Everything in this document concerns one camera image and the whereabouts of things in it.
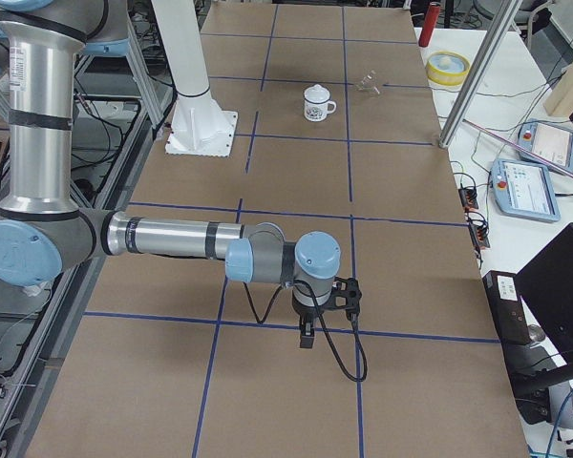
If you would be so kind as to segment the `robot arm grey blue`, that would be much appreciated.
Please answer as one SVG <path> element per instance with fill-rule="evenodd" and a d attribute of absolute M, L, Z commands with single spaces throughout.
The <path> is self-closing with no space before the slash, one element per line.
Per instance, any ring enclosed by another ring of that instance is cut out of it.
<path fill-rule="evenodd" d="M 81 208 L 71 198 L 74 67 L 81 53 L 125 53 L 122 1 L 0 1 L 10 48 L 10 189 L 0 200 L 0 279 L 32 286 L 85 260 L 122 253 L 221 260 L 231 281 L 290 289 L 301 344 L 350 295 L 341 249 L 313 231 L 294 242 L 275 224 L 149 219 Z"/>
<path fill-rule="evenodd" d="M 10 89 L 72 85 L 77 55 L 123 57 L 129 29 L 125 1 L 0 1 Z"/>

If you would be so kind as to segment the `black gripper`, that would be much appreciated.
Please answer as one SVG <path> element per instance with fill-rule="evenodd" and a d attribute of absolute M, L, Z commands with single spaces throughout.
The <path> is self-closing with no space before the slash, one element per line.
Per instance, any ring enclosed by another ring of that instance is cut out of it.
<path fill-rule="evenodd" d="M 298 300 L 292 301 L 292 307 L 299 315 L 299 328 L 302 337 L 313 337 L 315 320 L 322 314 L 320 306 L 306 305 Z"/>

